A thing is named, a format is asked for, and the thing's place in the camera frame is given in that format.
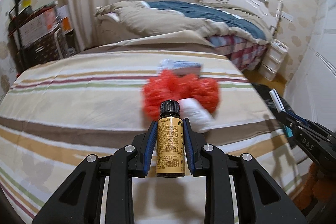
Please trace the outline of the white plastic bag ball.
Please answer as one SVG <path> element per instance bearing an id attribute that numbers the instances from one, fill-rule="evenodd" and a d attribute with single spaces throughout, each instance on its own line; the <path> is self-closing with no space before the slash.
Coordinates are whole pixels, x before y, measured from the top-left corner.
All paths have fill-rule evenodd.
<path id="1" fill-rule="evenodd" d="M 181 117 L 188 118 L 193 131 L 205 133 L 214 125 L 213 116 L 194 98 L 179 100 Z"/>

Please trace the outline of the white blue paper wrapper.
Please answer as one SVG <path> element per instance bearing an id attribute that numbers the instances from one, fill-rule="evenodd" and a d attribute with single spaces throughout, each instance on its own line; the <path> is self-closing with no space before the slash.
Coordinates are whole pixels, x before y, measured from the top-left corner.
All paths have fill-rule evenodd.
<path id="1" fill-rule="evenodd" d="M 277 112 L 280 113 L 282 111 L 285 111 L 285 108 L 284 108 L 284 105 L 282 104 L 282 101 L 276 91 L 276 89 L 272 89 L 270 92 L 269 92 L 271 98 L 272 98 L 272 101 L 277 109 Z M 292 131 L 290 128 L 288 128 L 287 126 L 284 126 L 284 133 L 287 137 L 291 138 L 293 136 L 292 134 Z"/>

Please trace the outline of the blue beige duvet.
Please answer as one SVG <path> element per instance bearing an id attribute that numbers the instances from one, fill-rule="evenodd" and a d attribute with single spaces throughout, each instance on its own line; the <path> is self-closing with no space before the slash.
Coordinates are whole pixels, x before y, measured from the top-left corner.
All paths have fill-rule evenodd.
<path id="1" fill-rule="evenodd" d="M 98 7 L 95 17 L 98 22 L 113 19 L 113 30 L 138 38 L 191 30 L 203 38 L 233 35 L 258 45 L 273 39 L 267 24 L 256 15 L 181 1 L 121 1 Z"/>

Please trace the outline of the white plastic drawer unit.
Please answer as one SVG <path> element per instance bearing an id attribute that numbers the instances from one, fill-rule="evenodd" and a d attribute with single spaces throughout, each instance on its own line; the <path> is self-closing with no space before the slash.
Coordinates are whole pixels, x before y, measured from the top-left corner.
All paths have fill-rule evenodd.
<path id="1" fill-rule="evenodd" d="M 259 67 L 260 75 L 268 81 L 272 81 L 280 69 L 288 50 L 289 47 L 287 45 L 280 40 L 274 39 L 274 41 L 270 43 L 268 50 L 262 59 Z"/>

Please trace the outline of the white wardrobe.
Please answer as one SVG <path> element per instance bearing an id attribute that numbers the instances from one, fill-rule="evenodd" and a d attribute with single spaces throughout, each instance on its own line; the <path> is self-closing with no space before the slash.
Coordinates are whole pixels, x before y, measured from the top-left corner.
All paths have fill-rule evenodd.
<path id="1" fill-rule="evenodd" d="M 284 98 L 296 114 L 335 132 L 335 0 L 318 0 L 310 42 Z"/>

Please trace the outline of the plaid bed sheet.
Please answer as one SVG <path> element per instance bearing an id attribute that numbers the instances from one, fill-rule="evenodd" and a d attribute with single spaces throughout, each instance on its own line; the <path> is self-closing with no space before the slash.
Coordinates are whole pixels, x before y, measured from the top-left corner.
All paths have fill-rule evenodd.
<path id="1" fill-rule="evenodd" d="M 259 45 L 238 36 L 211 36 L 207 40 L 240 71 L 254 70 L 267 50 L 267 44 Z"/>

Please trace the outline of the black storage cart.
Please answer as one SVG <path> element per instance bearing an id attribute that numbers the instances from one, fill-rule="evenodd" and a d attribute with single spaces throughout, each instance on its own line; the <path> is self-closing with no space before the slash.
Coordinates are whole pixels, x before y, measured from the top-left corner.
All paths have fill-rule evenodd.
<path id="1" fill-rule="evenodd" d="M 9 40 L 20 73 L 78 53 L 68 7 L 58 1 L 34 10 L 31 0 L 14 0 L 9 20 Z"/>

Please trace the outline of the red plastic bag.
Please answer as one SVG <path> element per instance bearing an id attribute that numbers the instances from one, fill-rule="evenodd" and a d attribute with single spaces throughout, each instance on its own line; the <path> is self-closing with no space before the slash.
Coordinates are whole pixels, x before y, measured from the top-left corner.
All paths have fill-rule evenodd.
<path id="1" fill-rule="evenodd" d="M 143 110 L 153 120 L 160 114 L 161 103 L 193 98 L 208 112 L 213 113 L 219 104 L 219 84 L 215 79 L 198 77 L 195 74 L 177 76 L 163 70 L 152 77 L 142 88 Z"/>

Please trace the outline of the cardboard box with orange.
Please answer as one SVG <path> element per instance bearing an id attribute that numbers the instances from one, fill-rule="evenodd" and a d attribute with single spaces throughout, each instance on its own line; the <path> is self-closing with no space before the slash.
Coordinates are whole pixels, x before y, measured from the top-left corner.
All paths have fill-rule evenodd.
<path id="1" fill-rule="evenodd" d="M 19 28 L 22 46 L 29 45 L 46 34 L 49 34 L 55 25 L 56 14 L 54 8 L 32 18 Z"/>

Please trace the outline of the brown yellow-label bottle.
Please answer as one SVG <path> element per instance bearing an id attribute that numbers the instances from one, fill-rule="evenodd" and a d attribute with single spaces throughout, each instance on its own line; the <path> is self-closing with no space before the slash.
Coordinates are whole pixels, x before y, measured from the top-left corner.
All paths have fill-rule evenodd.
<path id="1" fill-rule="evenodd" d="M 185 147 L 183 120 L 177 101 L 161 103 L 157 128 L 156 175 L 183 177 L 185 175 Z"/>

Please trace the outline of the small dark box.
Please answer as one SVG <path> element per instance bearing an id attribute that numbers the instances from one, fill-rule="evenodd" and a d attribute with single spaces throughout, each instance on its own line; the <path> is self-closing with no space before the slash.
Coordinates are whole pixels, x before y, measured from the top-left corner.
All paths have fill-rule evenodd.
<path id="1" fill-rule="evenodd" d="M 188 74 L 201 75 L 202 64 L 192 61 L 176 61 L 165 59 L 158 66 L 157 72 L 161 73 L 164 70 L 172 71 L 175 75 L 184 76 Z"/>

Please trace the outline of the white orange box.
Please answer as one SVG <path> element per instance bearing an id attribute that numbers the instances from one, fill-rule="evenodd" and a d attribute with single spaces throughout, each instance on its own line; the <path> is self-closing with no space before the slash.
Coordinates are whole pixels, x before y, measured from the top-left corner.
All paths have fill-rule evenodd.
<path id="1" fill-rule="evenodd" d="M 73 30 L 72 22 L 70 19 L 70 13 L 68 11 L 67 5 L 61 6 L 57 8 L 57 15 L 62 23 L 62 29 L 65 34 L 71 32 Z"/>

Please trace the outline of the striped bed sheet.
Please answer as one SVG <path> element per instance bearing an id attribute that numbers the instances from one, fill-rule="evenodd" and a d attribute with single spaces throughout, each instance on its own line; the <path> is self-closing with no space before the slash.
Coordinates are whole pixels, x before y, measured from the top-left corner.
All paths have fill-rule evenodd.
<path id="1" fill-rule="evenodd" d="M 219 85 L 206 140 L 250 153 L 294 197 L 302 180 L 287 139 L 262 98 L 225 56 L 192 31 L 100 46 L 23 72 L 1 100 L 1 189 L 31 223 L 90 154 L 111 155 L 146 131 L 142 87 L 163 60 L 202 66 Z"/>

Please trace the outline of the white wall switch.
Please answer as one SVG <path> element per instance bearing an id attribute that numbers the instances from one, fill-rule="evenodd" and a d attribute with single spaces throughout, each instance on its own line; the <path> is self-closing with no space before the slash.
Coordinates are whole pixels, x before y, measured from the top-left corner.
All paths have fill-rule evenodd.
<path id="1" fill-rule="evenodd" d="M 294 17 L 292 15 L 286 13 L 285 11 L 281 12 L 281 17 L 290 21 L 290 22 L 293 22 L 293 20 L 294 20 Z"/>

